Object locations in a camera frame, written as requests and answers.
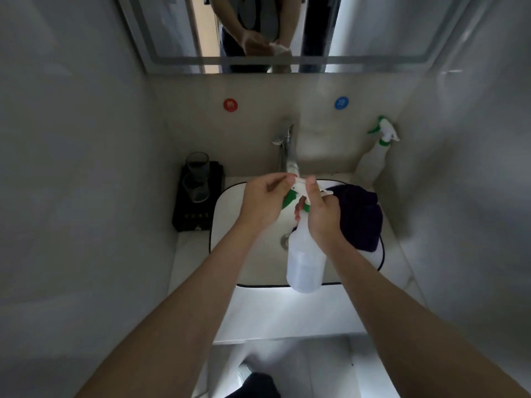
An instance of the tiled wall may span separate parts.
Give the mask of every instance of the tiled wall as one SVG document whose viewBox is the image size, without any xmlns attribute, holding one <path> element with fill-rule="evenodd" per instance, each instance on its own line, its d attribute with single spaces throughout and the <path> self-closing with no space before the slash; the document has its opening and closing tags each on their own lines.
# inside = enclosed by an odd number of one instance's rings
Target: tiled wall
<svg viewBox="0 0 531 398">
<path fill-rule="evenodd" d="M 0 11 L 0 396 L 71 397 L 166 295 L 179 159 L 113 0 Z"/>
<path fill-rule="evenodd" d="M 376 184 L 428 303 L 531 391 L 531 0 L 421 81 Z"/>
<path fill-rule="evenodd" d="M 418 74 L 150 77 L 181 153 L 205 151 L 229 176 L 277 169 L 271 140 L 285 117 L 297 123 L 303 173 L 353 171 L 378 138 L 367 131 L 381 114 L 396 119 L 419 80 Z M 349 106 L 336 110 L 344 95 Z M 226 98 L 238 102 L 236 112 L 223 109 Z"/>
</svg>

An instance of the foot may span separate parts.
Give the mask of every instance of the foot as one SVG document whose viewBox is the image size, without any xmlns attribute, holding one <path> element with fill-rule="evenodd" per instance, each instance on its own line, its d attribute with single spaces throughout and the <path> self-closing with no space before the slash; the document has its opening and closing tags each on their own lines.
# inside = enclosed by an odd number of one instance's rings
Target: foot
<svg viewBox="0 0 531 398">
<path fill-rule="evenodd" d="M 241 365 L 238 366 L 238 384 L 240 385 L 240 387 L 252 373 L 253 372 L 251 371 L 247 363 L 243 362 Z"/>
</svg>

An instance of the clear glass cup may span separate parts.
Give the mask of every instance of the clear glass cup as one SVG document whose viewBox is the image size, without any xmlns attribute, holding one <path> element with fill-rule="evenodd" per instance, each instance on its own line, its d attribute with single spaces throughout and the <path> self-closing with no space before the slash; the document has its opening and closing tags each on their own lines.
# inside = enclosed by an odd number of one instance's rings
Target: clear glass cup
<svg viewBox="0 0 531 398">
<path fill-rule="evenodd" d="M 186 166 L 198 183 L 204 183 L 210 177 L 210 160 L 204 152 L 192 152 L 186 157 Z"/>
<path fill-rule="evenodd" d="M 207 179 L 205 179 L 203 182 L 196 181 L 192 173 L 187 173 L 183 178 L 183 186 L 193 203 L 202 203 L 203 201 L 208 200 L 208 197 L 210 197 Z"/>
</svg>

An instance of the person's left hand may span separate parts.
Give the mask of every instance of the person's left hand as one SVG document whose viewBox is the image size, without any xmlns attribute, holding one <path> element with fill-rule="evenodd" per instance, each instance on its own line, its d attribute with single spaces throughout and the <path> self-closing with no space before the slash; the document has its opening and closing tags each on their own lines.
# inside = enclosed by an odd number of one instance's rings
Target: person's left hand
<svg viewBox="0 0 531 398">
<path fill-rule="evenodd" d="M 271 173 L 249 181 L 245 186 L 238 221 L 258 232 L 276 221 L 295 177 L 292 173 Z"/>
</svg>

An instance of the red circular label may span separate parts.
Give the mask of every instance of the red circular label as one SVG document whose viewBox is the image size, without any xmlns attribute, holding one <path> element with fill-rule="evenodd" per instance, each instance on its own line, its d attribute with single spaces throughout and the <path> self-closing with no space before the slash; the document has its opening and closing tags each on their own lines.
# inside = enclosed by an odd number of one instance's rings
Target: red circular label
<svg viewBox="0 0 531 398">
<path fill-rule="evenodd" d="M 233 111 L 238 110 L 238 102 L 236 102 L 234 99 L 225 99 L 223 102 L 223 108 L 232 113 Z"/>
</svg>

